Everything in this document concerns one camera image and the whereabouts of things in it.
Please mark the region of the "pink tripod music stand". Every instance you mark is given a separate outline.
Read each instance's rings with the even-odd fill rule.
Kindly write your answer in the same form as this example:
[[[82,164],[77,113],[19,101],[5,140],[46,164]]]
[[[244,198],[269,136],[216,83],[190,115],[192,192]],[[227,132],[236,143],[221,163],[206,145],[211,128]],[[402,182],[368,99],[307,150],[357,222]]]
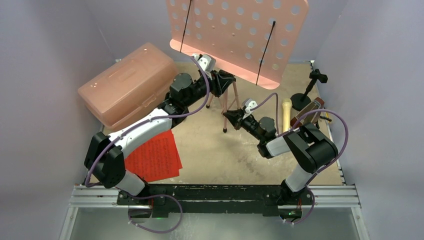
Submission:
[[[172,49],[206,54],[267,90],[280,86],[309,12],[306,0],[168,0]]]

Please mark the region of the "cream microphone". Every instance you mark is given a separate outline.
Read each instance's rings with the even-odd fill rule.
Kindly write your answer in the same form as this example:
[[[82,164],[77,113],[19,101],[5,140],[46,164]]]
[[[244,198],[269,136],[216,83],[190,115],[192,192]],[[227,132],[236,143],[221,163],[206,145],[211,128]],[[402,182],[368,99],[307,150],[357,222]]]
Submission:
[[[291,127],[291,109],[292,101],[289,98],[285,98],[282,101],[282,132],[287,132]]]

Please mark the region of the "brown metronome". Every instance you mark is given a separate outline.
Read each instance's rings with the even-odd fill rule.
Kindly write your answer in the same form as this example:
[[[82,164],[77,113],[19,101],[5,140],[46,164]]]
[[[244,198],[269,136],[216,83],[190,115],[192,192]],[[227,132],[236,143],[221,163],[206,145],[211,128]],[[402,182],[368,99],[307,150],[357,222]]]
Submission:
[[[307,115],[306,117],[301,119],[298,124],[295,125],[295,123],[297,122],[297,120],[299,118],[301,118],[306,113],[313,111],[313,110],[323,109],[324,105],[325,105],[325,102],[320,97],[316,97],[311,103],[306,105],[300,112],[297,113],[297,115],[295,115],[290,120],[290,126],[298,128],[298,127],[300,127],[304,124],[308,124],[308,123],[312,123],[314,125],[317,125],[318,121],[320,119],[320,113],[317,113],[317,112]]]

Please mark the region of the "red sheet music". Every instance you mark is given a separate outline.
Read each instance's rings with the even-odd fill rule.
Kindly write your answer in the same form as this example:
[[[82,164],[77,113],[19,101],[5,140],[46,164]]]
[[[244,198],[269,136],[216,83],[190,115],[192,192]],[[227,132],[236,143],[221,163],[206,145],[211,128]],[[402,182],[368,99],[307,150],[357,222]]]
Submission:
[[[182,166],[182,162],[181,162],[179,151],[178,151],[178,149],[177,149],[176,146],[175,146],[175,155],[176,155],[177,167],[178,167],[178,170],[180,171],[183,168],[183,166]]]
[[[163,132],[134,150],[125,160],[125,168],[147,182],[178,177],[176,142],[171,130]]]

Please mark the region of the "black pliers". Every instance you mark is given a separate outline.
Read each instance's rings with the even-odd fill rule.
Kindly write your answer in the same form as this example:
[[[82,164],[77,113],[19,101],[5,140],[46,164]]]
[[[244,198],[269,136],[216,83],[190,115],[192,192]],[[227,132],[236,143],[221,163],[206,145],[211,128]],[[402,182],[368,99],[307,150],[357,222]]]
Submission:
[[[320,129],[320,122],[322,122],[322,121],[327,121],[328,123],[331,123],[332,122],[332,119],[327,115],[327,114],[325,114],[325,115],[320,115],[319,116],[319,119],[317,120],[317,122],[315,123],[315,126],[318,128],[318,129]]]

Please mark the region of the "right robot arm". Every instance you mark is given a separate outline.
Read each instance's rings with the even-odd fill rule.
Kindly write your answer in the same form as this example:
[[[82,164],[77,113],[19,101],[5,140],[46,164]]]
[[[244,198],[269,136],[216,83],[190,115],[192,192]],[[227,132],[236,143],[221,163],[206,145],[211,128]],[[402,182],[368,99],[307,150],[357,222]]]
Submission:
[[[244,129],[258,140],[257,149],[262,157],[271,159],[292,153],[297,164],[280,184],[278,194],[279,201],[288,204],[298,200],[314,175],[335,161],[341,153],[335,143],[312,123],[302,124],[278,135],[273,118],[265,116],[257,120],[242,109],[229,110],[223,116],[235,130]]]

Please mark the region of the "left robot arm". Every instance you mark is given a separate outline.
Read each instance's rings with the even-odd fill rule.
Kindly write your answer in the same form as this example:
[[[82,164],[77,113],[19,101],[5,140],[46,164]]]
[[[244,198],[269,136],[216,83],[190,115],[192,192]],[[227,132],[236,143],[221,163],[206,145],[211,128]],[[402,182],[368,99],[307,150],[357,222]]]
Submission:
[[[198,80],[188,73],[177,74],[164,100],[147,116],[110,135],[98,132],[92,137],[84,160],[86,179],[95,176],[105,188],[123,190],[138,205],[146,203],[148,184],[126,169],[125,159],[153,137],[179,125],[191,115],[189,106],[209,95],[221,96],[235,81],[235,76],[224,70],[200,73]]]

